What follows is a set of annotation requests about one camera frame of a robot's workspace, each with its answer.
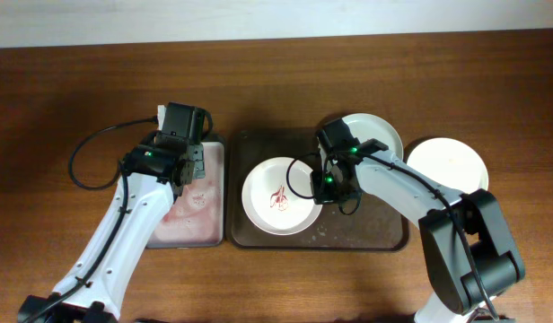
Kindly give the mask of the pale green plate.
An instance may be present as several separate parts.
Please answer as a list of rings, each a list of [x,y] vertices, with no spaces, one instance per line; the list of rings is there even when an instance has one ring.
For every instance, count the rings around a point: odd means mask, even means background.
[[[395,128],[383,118],[367,113],[355,113],[344,116],[342,121],[347,125],[350,135],[358,140],[357,144],[349,144],[346,148],[340,148],[343,153],[364,158],[373,156],[375,159],[385,162],[401,162],[404,157],[404,147]],[[387,151],[369,153],[362,145],[370,140],[388,146]]]

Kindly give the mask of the pinkish white plate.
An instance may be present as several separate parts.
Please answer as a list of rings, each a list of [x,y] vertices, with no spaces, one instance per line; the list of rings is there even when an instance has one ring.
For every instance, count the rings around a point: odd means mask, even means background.
[[[244,180],[241,202],[253,224],[273,235],[304,231],[319,217],[322,206],[310,199],[312,168],[290,157],[267,159]]]

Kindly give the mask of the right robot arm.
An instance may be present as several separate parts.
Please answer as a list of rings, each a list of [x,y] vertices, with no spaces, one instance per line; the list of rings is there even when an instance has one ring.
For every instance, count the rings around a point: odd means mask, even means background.
[[[318,204],[376,196],[418,227],[434,294],[414,322],[472,322],[501,316],[493,300],[525,277],[501,207],[485,189],[442,186],[371,139],[319,140],[322,167],[312,174]]]

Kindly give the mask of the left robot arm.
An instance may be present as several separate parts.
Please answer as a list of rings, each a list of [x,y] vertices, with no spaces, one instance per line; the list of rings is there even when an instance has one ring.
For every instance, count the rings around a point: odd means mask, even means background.
[[[110,206],[81,256],[47,298],[30,295],[20,322],[116,322],[147,241],[183,188],[205,176],[198,136],[153,132],[118,162]]]

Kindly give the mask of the large brown tray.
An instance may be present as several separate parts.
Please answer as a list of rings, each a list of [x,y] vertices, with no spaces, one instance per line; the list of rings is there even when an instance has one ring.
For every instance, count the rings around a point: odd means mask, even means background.
[[[352,215],[336,205],[323,206],[308,229],[277,236],[256,227],[245,214],[241,189],[259,163],[273,157],[297,157],[317,150],[309,128],[244,130],[230,139],[225,236],[241,249],[289,249],[397,252],[408,244],[408,220],[376,196],[362,196]]]

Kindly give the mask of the small black tray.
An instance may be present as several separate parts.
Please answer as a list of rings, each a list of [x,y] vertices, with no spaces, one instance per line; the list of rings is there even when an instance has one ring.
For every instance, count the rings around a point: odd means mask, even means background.
[[[214,134],[204,145],[206,176],[186,186],[147,242],[149,249],[213,247],[224,236],[225,144]]]

